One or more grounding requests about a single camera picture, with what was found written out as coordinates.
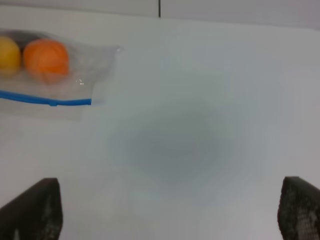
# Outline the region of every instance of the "white surface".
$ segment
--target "white surface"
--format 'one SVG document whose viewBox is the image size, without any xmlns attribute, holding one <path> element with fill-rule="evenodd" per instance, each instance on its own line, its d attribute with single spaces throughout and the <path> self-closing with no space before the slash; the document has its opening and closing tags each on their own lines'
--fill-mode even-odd
<svg viewBox="0 0 320 240">
<path fill-rule="evenodd" d="M 0 205 L 58 177 L 62 240 L 280 240 L 284 176 L 320 186 L 319 32 L 23 7 L 0 23 L 125 48 L 104 103 L 0 100 Z"/>
<path fill-rule="evenodd" d="M 158 0 L 0 0 L 1 4 L 158 17 Z"/>
<path fill-rule="evenodd" d="M 164 18 L 276 26 L 320 26 L 318 0 L 161 0 Z"/>
</svg>

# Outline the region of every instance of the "clear plastic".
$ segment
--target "clear plastic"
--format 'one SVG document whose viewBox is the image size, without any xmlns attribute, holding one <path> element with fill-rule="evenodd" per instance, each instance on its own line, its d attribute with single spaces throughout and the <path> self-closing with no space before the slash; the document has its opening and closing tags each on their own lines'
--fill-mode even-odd
<svg viewBox="0 0 320 240">
<path fill-rule="evenodd" d="M 6 73 L 6 58 L 8 65 L 17 61 L 5 52 L 11 46 L 2 45 L 2 36 L 19 47 L 21 63 L 15 73 Z M 90 46 L 44 32 L 2 29 L 0 98 L 51 106 L 90 105 L 94 84 L 107 79 L 119 50 L 116 45 Z"/>
</svg>

